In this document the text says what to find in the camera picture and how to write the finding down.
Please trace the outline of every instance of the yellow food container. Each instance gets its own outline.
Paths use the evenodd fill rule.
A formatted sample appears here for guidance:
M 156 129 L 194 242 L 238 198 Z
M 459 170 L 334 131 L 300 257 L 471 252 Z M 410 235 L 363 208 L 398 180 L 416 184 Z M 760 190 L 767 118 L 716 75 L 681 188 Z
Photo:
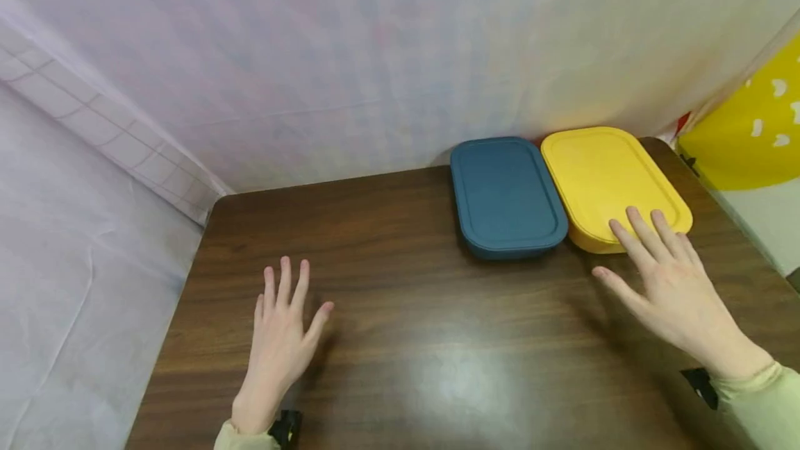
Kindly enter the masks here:
M 625 208 L 633 205 L 651 225 L 660 209 L 676 232 L 692 227 L 692 213 L 675 188 L 631 134 L 594 127 L 548 135 L 542 155 L 569 215 L 569 238 L 595 254 L 625 252 L 609 219 L 633 232 Z

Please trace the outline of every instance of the finger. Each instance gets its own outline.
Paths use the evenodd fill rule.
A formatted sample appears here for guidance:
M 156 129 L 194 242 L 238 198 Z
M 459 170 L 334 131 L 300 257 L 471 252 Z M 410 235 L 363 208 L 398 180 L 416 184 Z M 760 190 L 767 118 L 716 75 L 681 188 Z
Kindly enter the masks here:
M 278 284 L 278 299 L 275 306 L 285 308 L 289 305 L 289 293 L 292 290 L 292 261 L 289 257 L 281 258 L 281 282 Z
M 322 330 L 325 329 L 325 324 L 328 323 L 328 318 L 331 317 L 333 311 L 333 303 L 328 301 L 323 303 L 311 320 L 311 325 L 308 328 L 305 338 L 303 339 L 304 346 L 311 350 L 311 354 L 317 349 L 319 339 L 322 337 Z
M 305 259 L 300 261 L 300 277 L 298 278 L 298 285 L 294 288 L 291 304 L 291 308 L 296 312 L 302 313 L 303 304 L 306 302 L 310 273 L 311 265 L 309 262 Z
M 264 295 L 258 294 L 255 301 L 255 314 L 253 315 L 253 330 L 258 328 L 258 322 L 264 317 Z
M 679 233 L 678 234 L 678 239 L 681 241 L 681 244 L 683 245 L 683 250 L 686 253 L 686 256 L 689 257 L 689 261 L 693 265 L 695 265 L 695 266 L 699 267 L 701 270 L 705 271 L 706 268 L 702 265 L 702 261 L 700 260 L 700 256 L 698 255 L 698 252 L 696 250 L 694 250 L 694 245 L 692 245 L 691 241 L 689 240 L 689 237 L 686 236 L 685 233 Z
M 642 242 L 637 240 L 637 238 L 626 230 L 620 222 L 616 219 L 611 219 L 608 222 L 611 231 L 616 236 L 619 243 L 625 248 L 628 252 L 628 257 L 631 257 L 633 264 L 638 267 L 639 271 L 643 272 L 645 268 L 652 266 L 655 264 L 655 260 L 653 256 L 645 249 L 645 246 L 642 245 Z
M 678 236 L 675 235 L 672 228 L 669 227 L 664 213 L 658 209 L 654 210 L 651 212 L 651 220 L 655 226 L 655 231 L 658 232 L 659 238 L 661 238 L 662 243 L 667 247 L 669 253 L 677 260 L 689 261 L 689 255 L 686 255 L 686 251 L 683 249 L 683 243 L 678 239 Z
M 275 306 L 275 272 L 272 266 L 264 268 L 264 309 L 272 311 Z
M 602 266 L 595 267 L 592 275 L 614 293 L 635 317 L 642 317 L 647 313 L 650 305 L 647 299 L 628 286 L 620 275 Z
M 672 254 L 669 253 L 667 246 L 665 246 L 661 239 L 658 238 L 658 235 L 649 228 L 645 219 L 642 218 L 642 214 L 639 213 L 639 209 L 636 207 L 628 207 L 625 209 L 625 212 L 639 240 L 642 241 L 642 244 L 647 248 L 647 251 L 653 256 L 654 260 L 663 263 L 674 259 Z

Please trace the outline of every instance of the light green sleeve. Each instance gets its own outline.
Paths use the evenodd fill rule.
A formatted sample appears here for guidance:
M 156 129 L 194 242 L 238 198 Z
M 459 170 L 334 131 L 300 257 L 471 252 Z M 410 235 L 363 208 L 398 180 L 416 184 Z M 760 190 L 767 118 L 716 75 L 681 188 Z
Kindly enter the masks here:
M 713 378 L 719 407 L 741 438 L 758 450 L 800 448 L 800 375 L 773 362 L 743 381 Z
M 214 450 L 281 450 L 281 447 L 267 433 L 258 435 L 239 434 L 230 420 L 228 420 L 225 424 L 222 424 L 217 441 L 214 443 Z

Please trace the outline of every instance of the wood grain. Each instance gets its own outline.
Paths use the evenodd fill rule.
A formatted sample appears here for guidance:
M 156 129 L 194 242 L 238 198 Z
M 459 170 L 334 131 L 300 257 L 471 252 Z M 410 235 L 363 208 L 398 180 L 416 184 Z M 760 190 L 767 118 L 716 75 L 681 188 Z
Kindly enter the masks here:
M 667 146 L 643 140 L 694 213 L 690 238 L 742 328 L 800 365 L 800 301 Z M 535 260 L 465 249 L 449 168 L 226 197 L 164 341 L 129 449 L 210 449 L 247 367 L 262 269 L 311 261 L 336 302 L 286 404 L 301 449 L 730 448 L 679 370 L 593 281 L 625 256 L 568 241 Z

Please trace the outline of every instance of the food container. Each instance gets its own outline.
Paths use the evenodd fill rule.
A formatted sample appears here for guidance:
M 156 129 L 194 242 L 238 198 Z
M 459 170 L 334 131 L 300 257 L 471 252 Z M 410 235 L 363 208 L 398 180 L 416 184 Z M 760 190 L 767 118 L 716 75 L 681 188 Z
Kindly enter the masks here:
M 567 236 L 541 152 L 518 137 L 467 141 L 451 154 L 461 231 L 482 259 L 536 256 Z
M 569 238 L 595 254 L 625 252 L 609 219 L 633 232 L 625 208 L 633 205 L 648 225 L 661 209 L 676 232 L 688 232 L 692 213 L 675 188 L 631 134 L 594 127 L 548 135 L 542 155 L 569 215 Z

